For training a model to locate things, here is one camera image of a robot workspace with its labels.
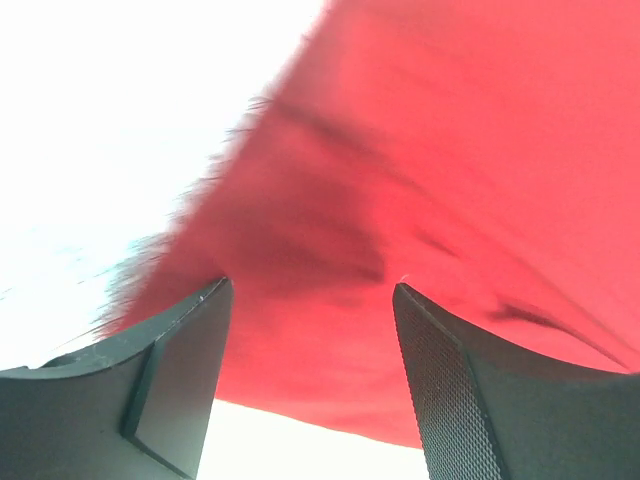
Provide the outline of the red t shirt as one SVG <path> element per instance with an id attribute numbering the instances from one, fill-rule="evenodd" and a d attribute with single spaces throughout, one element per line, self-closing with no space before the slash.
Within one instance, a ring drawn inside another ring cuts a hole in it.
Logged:
<path id="1" fill-rule="evenodd" d="M 639 368 L 639 5 L 335 1 L 117 329 L 235 289 L 218 395 L 419 443 L 391 296 Z"/>

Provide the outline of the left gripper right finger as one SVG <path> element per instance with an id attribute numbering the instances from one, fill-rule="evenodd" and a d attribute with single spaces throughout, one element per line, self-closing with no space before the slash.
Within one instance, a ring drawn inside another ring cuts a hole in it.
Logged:
<path id="1" fill-rule="evenodd" d="M 637 376 L 527 350 L 405 284 L 393 310 L 431 478 L 639 479 Z"/>

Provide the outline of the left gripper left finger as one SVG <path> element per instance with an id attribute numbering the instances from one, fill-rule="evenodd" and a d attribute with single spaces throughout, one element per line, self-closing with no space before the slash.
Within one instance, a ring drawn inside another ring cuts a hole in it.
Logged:
<path id="1" fill-rule="evenodd" d="M 5 479 L 193 479 L 230 326 L 222 279 L 41 367 L 1 374 Z"/>

